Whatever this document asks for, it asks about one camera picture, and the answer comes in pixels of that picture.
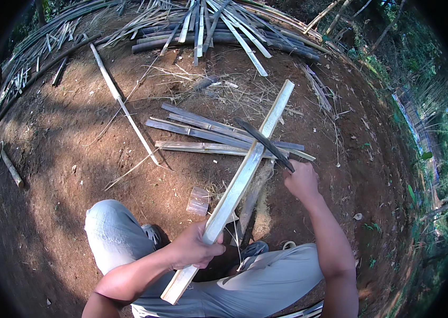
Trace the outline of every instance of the wooden block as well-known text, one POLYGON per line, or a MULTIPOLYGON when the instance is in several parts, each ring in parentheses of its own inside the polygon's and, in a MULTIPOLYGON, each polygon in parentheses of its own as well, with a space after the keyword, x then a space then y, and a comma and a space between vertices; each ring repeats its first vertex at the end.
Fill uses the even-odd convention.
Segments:
POLYGON ((192 188, 189 203, 187 204, 187 212, 205 216, 209 206, 210 194, 208 194, 208 191, 199 187, 192 188))

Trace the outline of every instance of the dirt ground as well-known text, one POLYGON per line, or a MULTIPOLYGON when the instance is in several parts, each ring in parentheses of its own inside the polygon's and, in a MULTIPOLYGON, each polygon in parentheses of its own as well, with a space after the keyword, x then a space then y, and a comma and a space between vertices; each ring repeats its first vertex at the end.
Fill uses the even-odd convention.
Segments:
MULTIPOLYGON (((144 126, 149 117, 166 119, 168 112, 160 108, 163 102, 176 102, 219 122, 230 123, 233 116, 248 118, 258 127, 284 81, 291 80, 295 89, 288 108, 303 115, 285 111, 284 124, 278 124, 273 138, 301 143, 306 153, 317 158, 319 190, 358 261, 360 313, 384 315, 409 276, 412 249, 410 221, 404 211, 406 185, 414 181, 408 180, 407 149, 390 128, 392 111, 375 97, 357 69, 337 56, 323 55, 321 65, 312 66, 341 97, 336 112, 342 114, 334 127, 317 106, 304 74, 295 67, 298 58, 278 51, 272 51, 270 59, 257 54, 269 74, 261 78, 242 49, 216 45, 198 67, 192 65, 192 52, 183 47, 170 49, 154 65, 171 72, 216 74, 238 89, 217 90, 220 99, 189 94, 189 81, 153 70, 150 75, 157 76, 147 77, 126 103, 151 147, 156 140, 201 141, 144 126), (247 96, 262 96, 262 102, 248 102, 247 96), (363 214, 360 221, 352 218, 356 213, 363 214), (365 223, 378 228, 370 230, 365 223)), ((100 55, 127 97, 144 74, 144 65, 150 65, 157 53, 132 55, 131 43, 122 42, 101 50, 100 55)), ((158 151, 165 169, 147 160, 103 191, 147 153, 122 114, 100 140, 83 146, 94 141, 119 108, 88 47, 73 56, 57 87, 49 84, 54 72, 25 92, 0 123, 0 140, 5 141, 5 150, 25 182, 25 188, 18 189, 0 162, 0 280, 28 315, 79 316, 102 277, 83 230, 87 209, 99 200, 119 200, 141 224, 157 224, 173 240, 191 222, 204 219, 185 211, 192 187, 223 193, 243 158, 158 151)), ((253 230, 253 239, 267 242, 270 250, 278 249, 284 240, 315 241, 308 214, 284 188, 282 169, 275 167, 260 196, 253 230)), ((321 282, 282 313, 301 310, 323 297, 321 282)))

